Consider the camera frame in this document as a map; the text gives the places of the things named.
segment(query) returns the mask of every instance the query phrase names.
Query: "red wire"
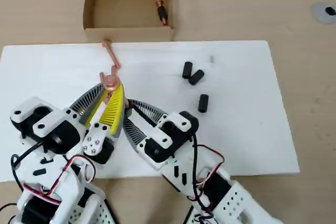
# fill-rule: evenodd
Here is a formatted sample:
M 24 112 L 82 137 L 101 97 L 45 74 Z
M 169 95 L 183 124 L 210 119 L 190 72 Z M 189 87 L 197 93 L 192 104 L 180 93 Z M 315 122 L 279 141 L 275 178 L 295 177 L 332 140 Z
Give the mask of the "red wire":
M 72 156 L 72 158 L 68 161 L 68 163 L 66 164 L 66 166 L 63 168 L 61 174 L 58 176 L 58 178 L 55 180 L 54 184 L 52 185 L 50 191 L 47 193 L 47 196 L 49 196 L 53 191 L 54 189 L 56 188 L 56 186 L 58 185 L 58 182 L 59 182 L 59 179 L 60 177 L 62 176 L 62 174 L 68 169 L 68 167 L 70 166 L 70 164 L 72 163 L 72 160 L 74 160 L 75 157 L 82 157 L 84 159 L 86 159 L 93 167 L 93 178 L 96 176 L 96 168 L 95 168 L 95 165 L 93 164 L 93 162 L 88 159 L 87 157 L 85 157 L 84 155 L 80 155 L 80 154 L 77 154 L 77 155 L 74 155 Z
M 219 167 L 224 163 L 225 158 L 224 158 L 224 156 L 223 156 L 220 152 L 218 152 L 218 151 L 216 151 L 216 150 L 214 150 L 214 149 L 212 149 L 212 148 L 210 148 L 210 147 L 208 147 L 208 146 L 206 146 L 206 145 L 204 145 L 204 144 L 198 144 L 197 147 L 203 147 L 203 148 L 206 148 L 206 149 L 208 149 L 209 151 L 212 151 L 212 152 L 216 153 L 218 156 L 220 156 L 220 157 L 223 159 L 223 161 L 220 162 L 220 163 L 218 163 L 217 166 L 216 166 L 216 168 L 215 168 L 215 169 L 212 171 L 212 173 L 207 177 L 208 180 L 209 180 L 209 179 L 211 179 L 212 176 L 217 172 L 217 170 L 219 169 Z
M 61 204 L 61 201 L 56 200 L 56 199 L 53 199 L 53 198 L 51 198 L 51 197 L 48 197 L 48 196 L 42 194 L 40 191 L 35 190 L 35 189 L 33 189 L 32 187 L 28 186 L 27 184 L 23 184 L 23 187 L 26 188 L 28 191 L 31 191 L 31 192 L 34 193 L 34 194 L 38 194 L 38 196 L 40 196 L 41 198 L 43 198 L 43 199 L 45 199 L 45 200 L 52 201 L 52 202 L 54 202 L 54 203 L 57 204 L 57 205 Z
M 212 148 L 210 148 L 210 147 L 208 147 L 208 146 L 206 146 L 206 145 L 204 145 L 204 144 L 198 144 L 197 146 L 198 146 L 198 147 L 206 148 L 206 149 L 208 149 L 209 151 L 212 151 L 212 152 L 216 153 L 218 156 L 220 156 L 220 157 L 223 159 L 223 162 L 225 161 L 224 156 L 223 156 L 220 152 L 215 151 L 214 149 L 212 149 Z

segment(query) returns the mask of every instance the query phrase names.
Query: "perforated white plate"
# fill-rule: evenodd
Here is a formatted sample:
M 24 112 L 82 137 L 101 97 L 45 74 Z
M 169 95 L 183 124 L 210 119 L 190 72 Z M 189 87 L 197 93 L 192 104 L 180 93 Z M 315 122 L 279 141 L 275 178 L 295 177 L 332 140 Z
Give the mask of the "perforated white plate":
M 72 215 L 69 218 L 69 223 L 78 224 L 79 218 L 82 214 L 83 208 L 76 206 Z M 93 218 L 91 224 L 117 224 L 112 217 L 112 214 L 109 211 L 109 208 L 104 202 L 98 207 L 96 211 L 96 216 Z

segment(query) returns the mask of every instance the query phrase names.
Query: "cable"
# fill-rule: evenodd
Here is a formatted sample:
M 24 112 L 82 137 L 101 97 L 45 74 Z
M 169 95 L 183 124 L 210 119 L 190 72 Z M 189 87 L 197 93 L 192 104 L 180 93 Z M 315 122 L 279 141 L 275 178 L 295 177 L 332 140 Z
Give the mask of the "cable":
M 15 161 L 15 163 L 12 165 L 13 169 L 16 169 L 16 167 L 21 163 L 21 161 L 28 156 L 30 153 L 32 153 L 34 150 L 36 150 L 37 148 L 39 148 L 41 145 L 43 145 L 43 142 L 37 143 L 35 145 L 33 145 L 31 148 L 29 148 L 24 154 L 22 154 L 20 157 L 17 158 L 17 160 Z
M 207 214 L 209 214 L 209 216 L 200 216 L 198 219 L 199 221 L 202 223 L 203 220 L 205 219 L 214 219 L 216 223 L 218 223 L 218 221 L 214 218 L 213 213 L 209 210 L 209 208 L 207 208 L 202 202 L 201 199 L 199 197 L 199 195 L 197 194 L 197 187 L 196 187 L 196 171 L 197 171 L 197 138 L 196 138 L 196 134 L 193 135 L 193 141 L 194 141 L 194 161 L 193 161 L 193 190 L 194 190 L 194 194 L 195 194 L 195 199 L 197 201 L 197 203 L 200 205 L 201 209 L 203 211 L 205 211 Z
M 9 206 L 16 206 L 16 203 L 7 203 L 3 205 L 2 207 L 0 207 L 0 212 L 4 210 L 4 208 L 9 207 Z
M 11 156 L 10 165 L 12 167 L 13 176 L 14 176 L 14 179 L 15 179 L 15 181 L 16 181 L 16 183 L 17 183 L 17 185 L 18 185 L 18 187 L 20 188 L 21 191 L 23 191 L 23 187 L 22 187 L 22 184 L 21 184 L 20 180 L 18 179 L 18 177 L 16 175 L 16 170 L 18 169 L 18 165 L 21 163 L 21 161 L 26 156 L 28 156 L 34 150 L 36 150 L 37 148 L 39 148 L 41 145 L 43 145 L 43 142 L 40 142 L 40 143 L 37 143 L 37 144 L 33 145 L 26 152 L 24 152 L 21 156 L 18 156 L 17 154 L 13 154 Z
M 209 211 L 208 208 L 201 202 L 200 197 L 197 193 L 197 188 L 196 188 L 196 170 L 197 170 L 197 138 L 196 135 L 193 135 L 193 140 L 194 140 L 194 161 L 193 161 L 193 190 L 195 194 L 195 199 L 200 205 L 200 207 L 205 210 Z
M 11 224 L 10 222 L 15 218 L 15 216 L 16 216 L 16 215 L 13 215 L 13 216 L 9 219 L 9 221 L 8 221 L 7 224 Z
M 212 176 L 217 172 L 217 170 L 219 169 L 219 167 L 224 163 L 225 158 L 224 158 L 224 156 L 223 156 L 220 152 L 218 152 L 218 151 L 216 151 L 216 150 L 214 150 L 214 149 L 212 149 L 212 148 L 210 148 L 210 147 L 208 147 L 208 146 L 206 146 L 206 145 L 204 145 L 204 144 L 198 144 L 197 146 L 198 146 L 198 147 L 206 148 L 206 149 L 208 149 L 209 151 L 212 151 L 213 153 L 216 153 L 218 156 L 220 156 L 220 157 L 223 159 L 223 161 L 219 162 L 219 163 L 215 166 L 215 168 L 209 173 L 209 175 L 208 175 L 202 182 L 200 182 L 200 183 L 196 183 L 196 185 L 198 185 L 198 186 L 202 185 L 202 188 L 204 188 L 205 183 L 206 183 L 210 178 L 212 178 Z
M 59 200 L 56 200 L 56 199 L 53 199 L 45 194 L 43 194 L 42 192 L 28 186 L 27 184 L 23 184 L 23 187 L 25 189 L 27 189 L 28 191 L 30 191 L 34 196 L 46 201 L 46 202 L 49 202 L 51 204 L 54 204 L 54 205 L 60 205 L 61 204 L 61 201 Z
M 79 154 L 78 154 L 78 155 L 74 155 L 74 156 L 72 156 L 72 158 L 67 162 L 67 164 L 66 164 L 66 166 L 63 168 L 61 174 L 58 176 L 58 178 L 55 180 L 55 182 L 54 182 L 54 184 L 52 185 L 52 187 L 50 188 L 50 190 L 47 192 L 47 194 L 46 194 L 47 196 L 49 196 L 49 195 L 51 195 L 51 194 L 53 193 L 53 191 L 55 190 L 56 186 L 57 186 L 58 183 L 59 183 L 59 179 L 60 179 L 60 177 L 62 176 L 62 174 L 63 174 L 69 167 L 71 167 L 71 165 L 72 165 L 72 163 L 74 162 L 75 158 L 83 158 L 83 159 L 85 159 L 85 160 L 88 162 L 88 164 L 92 167 L 92 169 L 93 169 L 93 176 L 92 176 L 89 180 L 87 180 L 87 178 L 86 178 L 86 167 L 87 167 L 88 164 L 86 164 L 86 166 L 85 166 L 85 171 L 84 171 L 84 178 L 85 178 L 86 182 L 88 182 L 88 183 L 90 183 L 91 181 L 93 181 L 94 177 L 96 176 L 96 168 L 95 168 L 95 165 L 93 164 L 93 162 L 92 162 L 90 159 L 88 159 L 87 157 L 85 157 L 84 155 L 79 155 Z

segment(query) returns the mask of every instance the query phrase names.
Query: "white board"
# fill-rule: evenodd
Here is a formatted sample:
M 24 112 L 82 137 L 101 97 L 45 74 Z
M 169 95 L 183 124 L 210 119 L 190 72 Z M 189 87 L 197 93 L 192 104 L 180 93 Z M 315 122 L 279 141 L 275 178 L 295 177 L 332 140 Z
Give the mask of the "white board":
M 299 166 L 276 73 L 265 41 L 203 41 L 113 44 L 127 98 L 170 113 L 198 117 L 198 141 L 222 152 L 232 175 L 297 173 Z M 185 61 L 204 78 L 191 86 L 182 78 Z M 7 46 L 0 59 L 0 181 L 13 180 L 13 153 L 22 153 L 9 115 L 29 97 L 63 109 L 96 85 L 112 61 L 100 44 Z M 200 94 L 208 112 L 197 111 Z M 124 133 L 114 158 L 99 177 L 155 176 Z

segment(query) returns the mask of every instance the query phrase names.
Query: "copper fitting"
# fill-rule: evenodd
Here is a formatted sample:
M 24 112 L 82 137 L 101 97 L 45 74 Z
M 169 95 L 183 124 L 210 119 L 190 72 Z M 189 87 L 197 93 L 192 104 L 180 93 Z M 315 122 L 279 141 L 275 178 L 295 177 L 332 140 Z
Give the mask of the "copper fitting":
M 120 69 L 120 67 L 121 67 L 121 66 L 120 66 L 120 63 L 119 63 L 118 59 L 116 58 L 116 55 L 115 55 L 114 52 L 112 51 L 111 43 L 112 43 L 112 42 L 110 42 L 110 41 L 108 41 L 108 40 L 104 40 L 104 41 L 101 43 L 101 45 L 102 45 L 102 47 L 105 47 L 105 48 L 106 48 L 106 50 L 107 50 L 107 52 L 109 53 L 109 55 L 110 55 L 110 57 L 111 57 L 111 59 L 112 59 L 114 65 L 115 65 L 118 69 Z
M 163 6 L 163 3 L 164 3 L 163 0 L 158 0 L 158 1 L 155 2 L 155 4 L 156 4 L 157 7 Z
M 103 72 L 99 73 L 100 80 L 103 83 L 103 86 L 108 91 L 116 90 L 120 85 L 120 79 L 117 76 L 117 67 L 112 66 L 111 74 L 105 76 Z

